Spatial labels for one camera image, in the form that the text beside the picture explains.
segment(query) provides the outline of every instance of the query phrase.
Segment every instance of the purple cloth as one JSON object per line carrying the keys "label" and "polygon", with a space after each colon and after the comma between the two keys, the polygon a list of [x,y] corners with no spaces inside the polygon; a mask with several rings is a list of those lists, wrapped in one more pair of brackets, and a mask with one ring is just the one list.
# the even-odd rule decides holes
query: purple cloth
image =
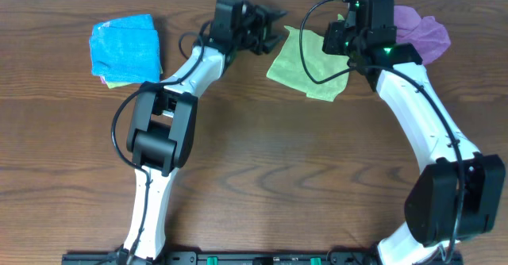
{"label": "purple cloth", "polygon": [[397,43],[411,43],[423,64],[432,63],[450,47],[452,42],[446,28],[434,16],[421,18],[412,7],[396,6],[394,23],[397,26]]}

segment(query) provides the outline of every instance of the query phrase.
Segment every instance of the pink cloth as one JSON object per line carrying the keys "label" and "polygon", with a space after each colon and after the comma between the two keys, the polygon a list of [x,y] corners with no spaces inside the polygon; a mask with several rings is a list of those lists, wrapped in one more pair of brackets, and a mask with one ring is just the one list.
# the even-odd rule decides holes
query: pink cloth
{"label": "pink cloth", "polygon": [[424,65],[439,58],[452,44],[446,28],[437,23],[434,16],[421,18],[412,7],[396,6],[394,23],[397,26],[397,43],[411,43]]}

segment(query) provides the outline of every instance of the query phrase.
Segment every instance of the folded blue towel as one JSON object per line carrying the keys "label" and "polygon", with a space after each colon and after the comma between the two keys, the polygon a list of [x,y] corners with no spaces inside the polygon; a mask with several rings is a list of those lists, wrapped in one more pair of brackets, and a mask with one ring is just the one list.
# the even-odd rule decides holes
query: folded blue towel
{"label": "folded blue towel", "polygon": [[94,26],[90,37],[92,75],[108,83],[157,83],[159,37],[152,16],[136,15]]}

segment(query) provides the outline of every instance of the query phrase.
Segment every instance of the cloth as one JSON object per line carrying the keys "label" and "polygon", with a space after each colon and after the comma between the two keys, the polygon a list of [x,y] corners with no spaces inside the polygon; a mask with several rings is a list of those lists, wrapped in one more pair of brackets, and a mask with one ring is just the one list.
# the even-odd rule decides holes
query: cloth
{"label": "cloth", "polygon": [[452,44],[446,28],[437,23],[434,16],[421,18],[412,7],[396,6],[394,23],[397,26],[397,43],[411,43],[424,65],[439,58]]}
{"label": "cloth", "polygon": [[149,14],[95,25],[90,55],[92,75],[103,77],[110,88],[160,80],[159,37]]}
{"label": "cloth", "polygon": [[[303,70],[302,61],[300,60],[298,44],[300,30],[290,26],[284,27],[289,31],[289,36],[268,70],[267,77],[306,93],[308,98],[333,102],[333,99],[345,89],[349,74],[341,75],[337,79],[321,85],[312,83]],[[348,68],[347,56],[326,55],[321,50],[322,45],[322,36],[310,30],[303,31],[303,55],[305,56],[306,66],[310,74],[318,80],[325,79]]]}

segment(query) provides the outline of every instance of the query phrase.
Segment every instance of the wooden table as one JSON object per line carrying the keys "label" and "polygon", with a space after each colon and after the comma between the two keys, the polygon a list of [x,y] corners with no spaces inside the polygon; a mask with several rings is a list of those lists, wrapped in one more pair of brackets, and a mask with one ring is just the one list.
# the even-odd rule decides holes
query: wooden table
{"label": "wooden table", "polygon": [[[252,1],[288,10],[282,30],[319,0]],[[179,35],[211,18],[214,2],[0,0],[1,264],[58,264],[69,250],[122,244],[134,173],[114,153],[110,123],[137,87],[108,90],[90,74],[92,26],[152,14],[169,76],[184,61]],[[508,161],[508,0],[396,2],[446,25],[452,47],[428,66],[432,84],[464,133]],[[337,13],[345,6],[323,6],[308,28],[323,34]],[[169,244],[327,251],[368,247],[403,222],[418,166],[388,106],[356,73],[334,103],[267,79],[279,50],[239,54],[200,100],[194,149],[171,195]],[[469,264],[508,262],[507,193],[494,231],[459,246]]]}

